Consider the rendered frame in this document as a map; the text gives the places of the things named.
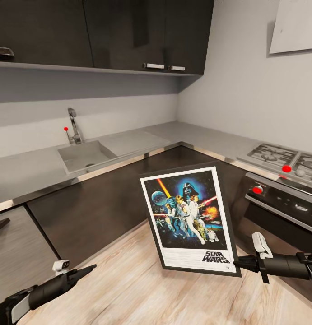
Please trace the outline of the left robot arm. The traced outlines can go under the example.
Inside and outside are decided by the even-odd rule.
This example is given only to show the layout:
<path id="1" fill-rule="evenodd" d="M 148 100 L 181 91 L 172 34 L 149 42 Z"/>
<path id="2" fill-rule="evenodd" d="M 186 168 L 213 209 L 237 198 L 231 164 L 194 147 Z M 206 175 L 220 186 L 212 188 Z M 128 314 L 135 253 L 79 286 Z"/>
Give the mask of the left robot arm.
<path id="1" fill-rule="evenodd" d="M 0 304 L 0 325 L 16 325 L 17 322 L 30 310 L 35 310 L 43 304 L 68 292 L 77 284 L 77 281 L 89 274 L 97 264 L 83 269 L 69 270 L 69 260 L 56 261 L 52 270 L 56 277 L 42 285 L 34 285 L 23 289 L 5 299 Z"/>

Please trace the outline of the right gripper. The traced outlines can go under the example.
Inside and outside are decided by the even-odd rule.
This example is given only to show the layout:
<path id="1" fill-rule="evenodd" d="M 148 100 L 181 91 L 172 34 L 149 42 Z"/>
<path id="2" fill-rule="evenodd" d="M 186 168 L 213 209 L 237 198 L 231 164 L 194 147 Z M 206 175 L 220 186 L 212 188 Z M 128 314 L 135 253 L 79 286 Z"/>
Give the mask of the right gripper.
<path id="1" fill-rule="evenodd" d="M 263 283 L 267 284 L 270 284 L 268 275 L 291 278 L 291 271 L 285 255 L 272 253 L 272 256 L 273 258 L 265 257 L 265 259 L 261 259 L 259 252 L 256 251 L 256 256 L 239 256 L 239 261 L 234 261 L 233 264 L 255 273 L 260 271 Z"/>

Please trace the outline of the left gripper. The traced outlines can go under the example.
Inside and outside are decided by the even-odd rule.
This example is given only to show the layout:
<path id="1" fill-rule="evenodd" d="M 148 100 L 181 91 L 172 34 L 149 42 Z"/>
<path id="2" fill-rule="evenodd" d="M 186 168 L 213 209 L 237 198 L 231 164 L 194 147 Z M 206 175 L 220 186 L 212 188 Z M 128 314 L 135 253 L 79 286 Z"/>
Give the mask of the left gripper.
<path id="1" fill-rule="evenodd" d="M 43 294 L 46 302 L 54 300 L 56 297 L 68 292 L 77 284 L 77 281 L 89 274 L 97 264 L 83 269 L 70 270 L 68 273 L 60 274 L 44 284 Z"/>

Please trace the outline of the poster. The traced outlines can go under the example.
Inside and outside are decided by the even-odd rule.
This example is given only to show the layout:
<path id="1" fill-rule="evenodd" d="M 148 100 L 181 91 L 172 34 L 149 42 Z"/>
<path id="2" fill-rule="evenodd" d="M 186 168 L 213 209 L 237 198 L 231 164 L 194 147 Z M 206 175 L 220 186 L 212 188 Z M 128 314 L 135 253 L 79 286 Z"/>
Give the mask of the poster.
<path id="1" fill-rule="evenodd" d="M 135 177 L 163 269 L 242 278 L 220 160 Z"/>

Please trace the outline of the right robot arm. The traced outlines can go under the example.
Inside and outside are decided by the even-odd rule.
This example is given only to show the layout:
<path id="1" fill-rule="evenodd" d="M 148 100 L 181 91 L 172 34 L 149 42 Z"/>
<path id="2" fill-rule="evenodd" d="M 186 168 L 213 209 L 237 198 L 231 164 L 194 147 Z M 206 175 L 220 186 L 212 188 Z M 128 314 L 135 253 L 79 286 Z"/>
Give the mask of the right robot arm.
<path id="1" fill-rule="evenodd" d="M 270 284 L 268 275 L 312 280 L 312 252 L 297 252 L 296 255 L 274 254 L 259 232 L 252 234 L 255 255 L 239 256 L 235 266 L 258 273 L 263 283 Z"/>

